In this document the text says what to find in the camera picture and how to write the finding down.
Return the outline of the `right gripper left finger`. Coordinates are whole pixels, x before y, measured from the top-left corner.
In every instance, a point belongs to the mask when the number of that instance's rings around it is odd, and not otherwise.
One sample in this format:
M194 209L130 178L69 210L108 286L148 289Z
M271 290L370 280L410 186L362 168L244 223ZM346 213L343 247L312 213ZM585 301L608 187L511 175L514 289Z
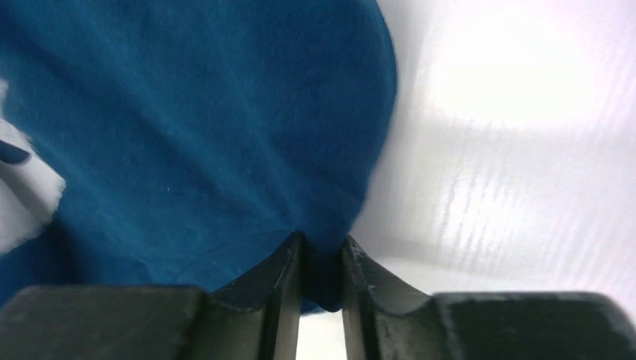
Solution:
M303 235L215 292L32 286L1 310L3 359L294 359Z

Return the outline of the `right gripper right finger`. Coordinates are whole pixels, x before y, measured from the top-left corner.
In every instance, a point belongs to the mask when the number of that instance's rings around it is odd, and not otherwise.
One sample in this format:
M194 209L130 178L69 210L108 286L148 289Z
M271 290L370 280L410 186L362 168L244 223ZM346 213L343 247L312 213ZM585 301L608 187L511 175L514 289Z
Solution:
M441 292L401 280L348 238L342 248L349 359L635 357L635 327L593 292Z

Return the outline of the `blue t shirt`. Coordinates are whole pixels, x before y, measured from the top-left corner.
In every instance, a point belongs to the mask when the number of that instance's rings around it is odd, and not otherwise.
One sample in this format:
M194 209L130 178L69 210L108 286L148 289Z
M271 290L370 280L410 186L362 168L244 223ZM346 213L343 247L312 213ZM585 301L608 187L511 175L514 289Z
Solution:
M302 312L341 308L339 250L397 94L375 1L3 1L1 118L52 174L44 222L1 257L1 301L31 285L208 291L292 232Z

